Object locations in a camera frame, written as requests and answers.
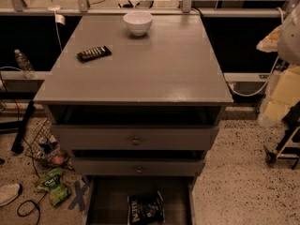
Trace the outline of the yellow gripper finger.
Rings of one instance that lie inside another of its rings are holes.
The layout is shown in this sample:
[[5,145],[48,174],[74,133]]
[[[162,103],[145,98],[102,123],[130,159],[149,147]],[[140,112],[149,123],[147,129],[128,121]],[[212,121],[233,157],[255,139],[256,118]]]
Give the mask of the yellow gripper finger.
[[278,37],[280,29],[281,26],[278,26],[272,32],[270,32],[257,44],[256,49],[265,53],[276,52],[278,50]]
[[258,124],[269,128],[278,124],[300,101],[300,66],[289,65],[275,71],[266,88],[257,118]]

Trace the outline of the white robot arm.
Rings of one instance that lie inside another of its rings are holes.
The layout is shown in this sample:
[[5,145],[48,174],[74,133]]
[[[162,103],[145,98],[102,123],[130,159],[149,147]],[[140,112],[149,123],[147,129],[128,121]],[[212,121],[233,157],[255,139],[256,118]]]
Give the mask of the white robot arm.
[[265,90],[258,115],[262,127],[272,127],[300,101],[300,5],[269,35],[261,40],[261,52],[277,52],[289,65],[283,71],[273,71]]

